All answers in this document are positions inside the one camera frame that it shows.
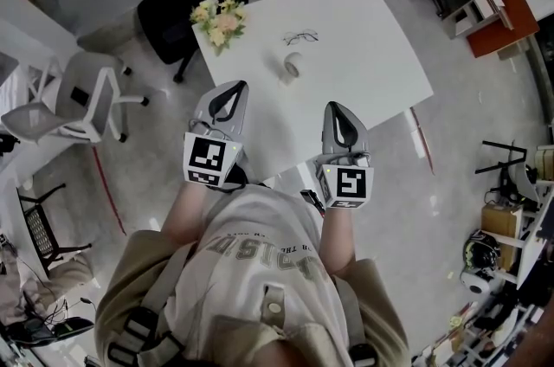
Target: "white desk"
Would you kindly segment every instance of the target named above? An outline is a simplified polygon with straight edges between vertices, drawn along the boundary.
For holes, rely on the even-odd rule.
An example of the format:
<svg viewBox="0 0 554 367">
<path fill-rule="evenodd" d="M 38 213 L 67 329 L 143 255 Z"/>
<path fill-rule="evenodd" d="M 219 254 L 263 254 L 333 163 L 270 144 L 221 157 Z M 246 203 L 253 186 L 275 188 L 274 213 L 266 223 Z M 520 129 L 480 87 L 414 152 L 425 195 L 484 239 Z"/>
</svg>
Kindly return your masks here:
<svg viewBox="0 0 554 367">
<path fill-rule="evenodd" d="M 541 180 L 537 181 L 538 189 L 543 189 L 545 187 L 550 188 L 550 191 L 545 196 L 539 196 L 542 206 L 538 213 L 530 214 L 528 212 L 524 212 L 524 216 L 535 218 L 531 225 L 529 236 L 527 236 L 524 241 L 520 239 L 510 238 L 508 236 L 497 235 L 496 233 L 489 233 L 483 230 L 483 232 L 487 233 L 490 236 L 493 236 L 496 241 L 501 242 L 502 244 L 521 248 L 521 260 L 519 262 L 519 270 L 517 276 L 507 274 L 503 270 L 497 270 L 495 272 L 499 277 L 516 284 L 517 288 L 520 288 L 527 279 L 527 276 L 529 276 L 529 273 L 535 266 L 535 262 L 537 262 L 537 259 L 542 253 L 543 248 L 547 242 L 546 239 L 537 238 L 537 232 L 541 229 L 543 220 L 546 216 L 546 212 L 548 211 L 552 199 L 554 198 L 554 182 Z"/>
<path fill-rule="evenodd" d="M 17 249 L 18 258 L 25 261 L 42 282 L 47 281 L 48 276 L 31 240 L 17 194 L 16 182 L 13 178 L 6 181 L 3 190 L 0 192 L 0 228 Z"/>
<path fill-rule="evenodd" d="M 262 0 L 245 7 L 244 35 L 219 56 L 194 27 L 218 86 L 250 89 L 242 134 L 260 180 L 321 153 L 327 103 L 352 110 L 370 129 L 433 94 L 414 50 L 384 0 Z M 287 46 L 287 32 L 317 32 L 317 42 Z M 305 68 L 285 85 L 283 60 L 300 52 Z"/>
</svg>

